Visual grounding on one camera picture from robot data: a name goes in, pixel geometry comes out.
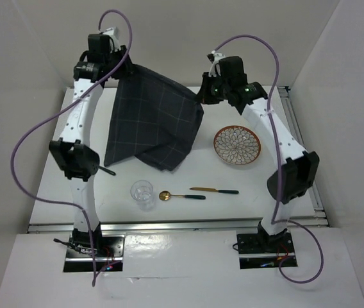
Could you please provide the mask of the dark grey checked cloth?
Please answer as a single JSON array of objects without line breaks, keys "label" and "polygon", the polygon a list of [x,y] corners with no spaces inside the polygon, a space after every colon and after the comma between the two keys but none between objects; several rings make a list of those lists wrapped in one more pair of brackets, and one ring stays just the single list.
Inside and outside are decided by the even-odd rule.
[{"label": "dark grey checked cloth", "polygon": [[173,171],[191,152],[204,110],[184,85],[141,65],[134,69],[117,87],[104,166],[136,157]]}]

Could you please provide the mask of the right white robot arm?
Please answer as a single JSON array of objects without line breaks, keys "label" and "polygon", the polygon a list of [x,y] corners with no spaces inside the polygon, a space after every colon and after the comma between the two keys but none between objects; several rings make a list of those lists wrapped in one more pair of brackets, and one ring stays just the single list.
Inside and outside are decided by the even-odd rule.
[{"label": "right white robot arm", "polygon": [[272,251],[284,236],[293,212],[293,200],[304,196],[313,185],[319,166],[315,151],[300,145],[269,103],[268,94],[258,83],[249,83],[239,56],[208,54],[211,67],[203,73],[196,100],[205,105],[227,101],[250,124],[276,163],[267,180],[267,189],[276,201],[274,210],[258,224],[256,243],[264,252]]}]

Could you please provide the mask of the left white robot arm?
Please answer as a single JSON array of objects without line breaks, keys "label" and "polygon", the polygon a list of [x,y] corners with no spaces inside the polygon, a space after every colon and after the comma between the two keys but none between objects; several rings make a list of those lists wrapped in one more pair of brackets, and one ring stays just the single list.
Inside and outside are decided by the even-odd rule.
[{"label": "left white robot arm", "polygon": [[133,71],[126,51],[119,43],[116,27],[88,36],[88,50],[74,66],[75,107],[59,138],[49,143],[51,155],[70,182],[73,202],[80,206],[74,217],[71,244],[89,256],[101,253],[104,242],[94,198],[94,176],[100,158],[90,148],[90,131],[104,89],[103,77],[119,79]]}]

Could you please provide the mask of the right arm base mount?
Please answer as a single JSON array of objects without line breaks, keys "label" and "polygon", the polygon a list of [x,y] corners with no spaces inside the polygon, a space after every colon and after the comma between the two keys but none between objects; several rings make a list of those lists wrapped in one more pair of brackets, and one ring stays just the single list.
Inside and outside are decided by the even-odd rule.
[{"label": "right arm base mount", "polygon": [[292,235],[287,231],[281,239],[263,244],[258,234],[237,234],[232,249],[238,253],[241,270],[298,267]]}]

